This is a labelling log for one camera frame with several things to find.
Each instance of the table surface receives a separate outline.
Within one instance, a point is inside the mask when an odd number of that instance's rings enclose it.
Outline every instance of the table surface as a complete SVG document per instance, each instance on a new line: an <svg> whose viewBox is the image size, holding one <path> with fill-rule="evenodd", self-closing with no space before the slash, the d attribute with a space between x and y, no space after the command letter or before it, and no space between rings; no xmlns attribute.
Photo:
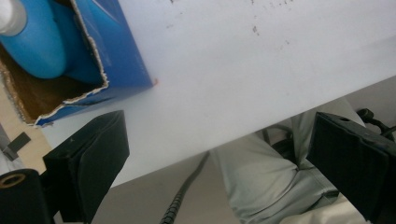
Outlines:
<svg viewBox="0 0 396 224"><path fill-rule="evenodd" d="M113 186L396 75L394 0L120 0L154 88L43 129L52 147L123 109Z"/></svg>

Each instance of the blue bottle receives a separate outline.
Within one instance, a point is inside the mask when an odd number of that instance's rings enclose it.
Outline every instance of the blue bottle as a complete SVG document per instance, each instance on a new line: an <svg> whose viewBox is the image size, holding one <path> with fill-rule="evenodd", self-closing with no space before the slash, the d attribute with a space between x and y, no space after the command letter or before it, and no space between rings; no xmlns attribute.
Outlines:
<svg viewBox="0 0 396 224"><path fill-rule="evenodd" d="M66 75L88 84L103 82L76 26L72 9L53 0L4 2L13 5L13 9L8 11L19 15L14 15L14 21L10 19L8 32L2 32L4 27L0 24L0 42L24 70L40 78ZM24 24L23 12L26 15Z"/></svg>

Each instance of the gray pants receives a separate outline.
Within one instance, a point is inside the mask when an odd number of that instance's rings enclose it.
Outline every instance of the gray pants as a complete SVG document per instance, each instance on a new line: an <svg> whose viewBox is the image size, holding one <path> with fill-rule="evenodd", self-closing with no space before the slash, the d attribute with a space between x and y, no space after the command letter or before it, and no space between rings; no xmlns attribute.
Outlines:
<svg viewBox="0 0 396 224"><path fill-rule="evenodd" d="M318 111L364 125L341 98L291 119L297 164L283 159L255 133L212 150L229 204L241 223L279 223L336 199L326 196L336 188L306 159Z"/></svg>

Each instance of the blue cardboard box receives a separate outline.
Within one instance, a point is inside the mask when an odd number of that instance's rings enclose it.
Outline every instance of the blue cardboard box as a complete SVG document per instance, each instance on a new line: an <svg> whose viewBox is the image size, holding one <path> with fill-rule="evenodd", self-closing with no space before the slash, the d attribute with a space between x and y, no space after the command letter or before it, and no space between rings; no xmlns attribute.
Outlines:
<svg viewBox="0 0 396 224"><path fill-rule="evenodd" d="M0 48L0 72L9 98L28 124L43 126L90 105L137 94L153 86L118 1L64 3L76 11L104 83L93 87L64 76L53 80L31 77Z"/></svg>

